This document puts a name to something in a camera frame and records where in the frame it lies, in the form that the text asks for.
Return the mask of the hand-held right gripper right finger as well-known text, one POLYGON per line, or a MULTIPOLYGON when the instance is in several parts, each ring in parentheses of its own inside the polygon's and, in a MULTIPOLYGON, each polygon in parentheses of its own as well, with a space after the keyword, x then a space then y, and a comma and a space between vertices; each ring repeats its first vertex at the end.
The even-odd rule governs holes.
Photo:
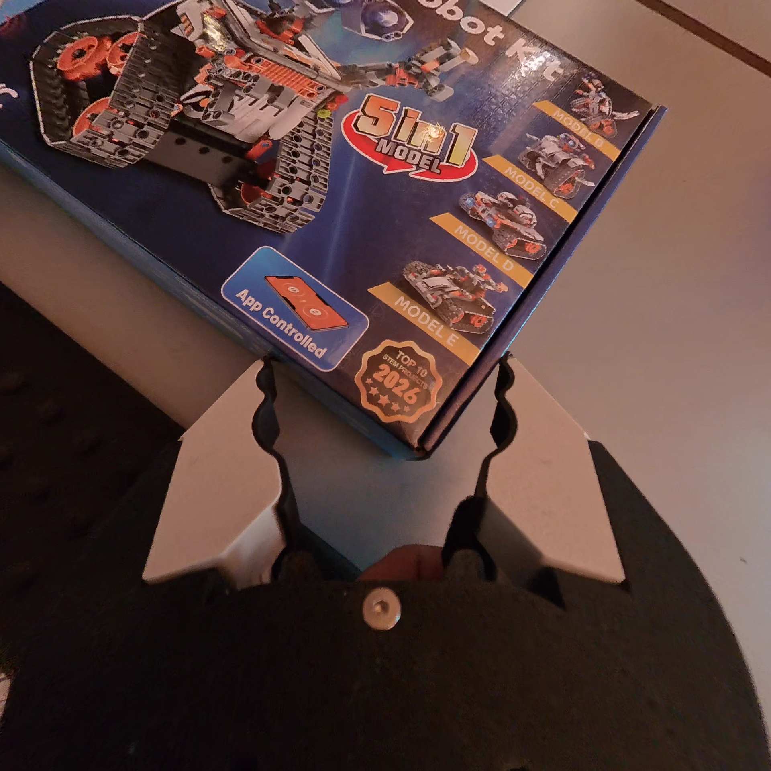
POLYGON ((473 496, 457 507, 443 547, 449 565, 475 551, 483 576, 534 586, 546 569, 624 581, 584 430, 512 357, 500 362, 490 434, 473 496))

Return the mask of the blue robot kit box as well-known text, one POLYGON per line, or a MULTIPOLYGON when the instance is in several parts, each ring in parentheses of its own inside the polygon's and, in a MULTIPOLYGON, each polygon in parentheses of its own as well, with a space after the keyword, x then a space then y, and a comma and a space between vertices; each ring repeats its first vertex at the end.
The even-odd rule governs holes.
POLYGON ((7 2, 2 161, 397 457, 664 108, 500 2, 7 2))

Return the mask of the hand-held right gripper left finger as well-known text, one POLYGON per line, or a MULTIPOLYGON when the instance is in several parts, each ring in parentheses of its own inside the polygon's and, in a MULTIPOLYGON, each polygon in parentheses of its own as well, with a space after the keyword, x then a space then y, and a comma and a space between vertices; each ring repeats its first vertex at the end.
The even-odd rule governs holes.
POLYGON ((145 582, 216 569, 244 589, 275 576, 299 528, 275 398, 270 360, 256 361, 182 436, 145 582))

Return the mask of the grey desk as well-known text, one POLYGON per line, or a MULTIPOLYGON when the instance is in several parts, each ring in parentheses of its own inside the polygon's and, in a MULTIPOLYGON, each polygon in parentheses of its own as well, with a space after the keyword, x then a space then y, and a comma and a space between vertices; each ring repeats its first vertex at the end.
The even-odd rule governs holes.
POLYGON ((276 388, 299 528, 269 583, 143 580, 174 441, 22 642, 3 768, 769 769, 769 642, 696 564, 732 558, 768 624, 769 499, 750 523, 703 461, 769 485, 769 86, 634 2, 520 20, 664 113, 502 358, 423 457, 276 388), (622 583, 444 564, 507 356, 584 430, 622 583))

